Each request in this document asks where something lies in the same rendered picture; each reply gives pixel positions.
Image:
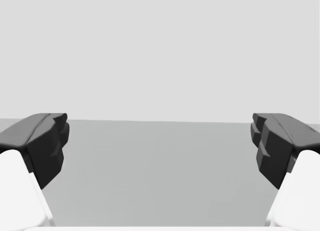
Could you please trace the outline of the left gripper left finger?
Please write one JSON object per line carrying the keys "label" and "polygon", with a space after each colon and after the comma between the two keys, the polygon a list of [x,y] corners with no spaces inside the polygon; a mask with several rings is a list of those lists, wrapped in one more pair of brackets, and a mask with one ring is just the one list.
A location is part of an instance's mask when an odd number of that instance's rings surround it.
{"label": "left gripper left finger", "polygon": [[42,190],[60,173],[66,113],[37,113],[0,132],[0,228],[55,226]]}

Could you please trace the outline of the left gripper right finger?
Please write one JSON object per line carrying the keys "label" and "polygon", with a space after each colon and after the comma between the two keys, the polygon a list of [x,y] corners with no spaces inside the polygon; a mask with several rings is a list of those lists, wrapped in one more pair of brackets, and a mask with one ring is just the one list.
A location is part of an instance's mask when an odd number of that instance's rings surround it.
{"label": "left gripper right finger", "polygon": [[260,173],[278,190],[267,227],[320,228],[320,132],[282,113],[254,113]]}

